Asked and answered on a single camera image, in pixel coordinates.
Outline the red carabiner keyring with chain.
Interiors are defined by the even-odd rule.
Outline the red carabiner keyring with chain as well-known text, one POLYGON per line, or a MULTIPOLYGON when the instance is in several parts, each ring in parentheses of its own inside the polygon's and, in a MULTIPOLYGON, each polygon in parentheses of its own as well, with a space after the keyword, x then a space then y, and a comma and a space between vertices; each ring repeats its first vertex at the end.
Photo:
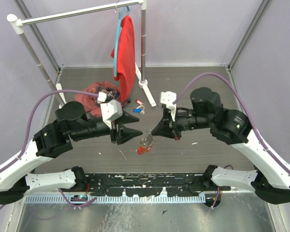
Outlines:
POLYGON ((137 148, 136 152, 138 155, 143 155, 146 153, 148 146, 154 145, 156 137, 152 135, 152 130, 147 130, 145 137, 140 141, 140 146, 137 148))

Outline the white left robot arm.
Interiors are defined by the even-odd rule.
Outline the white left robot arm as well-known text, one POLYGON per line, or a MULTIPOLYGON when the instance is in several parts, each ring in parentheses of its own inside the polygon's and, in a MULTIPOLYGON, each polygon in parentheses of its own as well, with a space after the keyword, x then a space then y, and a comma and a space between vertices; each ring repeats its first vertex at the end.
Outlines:
POLYGON ((17 202, 35 191, 83 191, 88 180, 81 167, 52 174, 32 173, 38 166, 72 150, 72 142, 110 136, 112 143, 121 145, 143 134, 125 127, 139 118, 122 110, 119 102, 112 100, 102 108, 104 115, 96 119, 88 119, 84 106, 76 101, 56 110, 54 122, 38 131, 23 150, 0 165, 0 205, 17 202))

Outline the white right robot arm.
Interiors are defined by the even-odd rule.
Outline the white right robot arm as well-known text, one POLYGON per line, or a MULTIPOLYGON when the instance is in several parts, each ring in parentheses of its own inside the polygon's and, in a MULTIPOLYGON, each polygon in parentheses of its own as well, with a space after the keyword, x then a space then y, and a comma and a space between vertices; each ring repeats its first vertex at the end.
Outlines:
POLYGON ((192 109, 176 107, 175 100, 176 93, 160 94, 163 116, 152 135, 179 140, 184 131, 209 129, 214 138, 241 152, 256 168, 238 171, 209 165, 202 175, 205 189, 235 187, 271 204, 290 203, 290 165, 258 140, 244 113, 224 108, 219 94, 207 87, 191 92, 192 109))

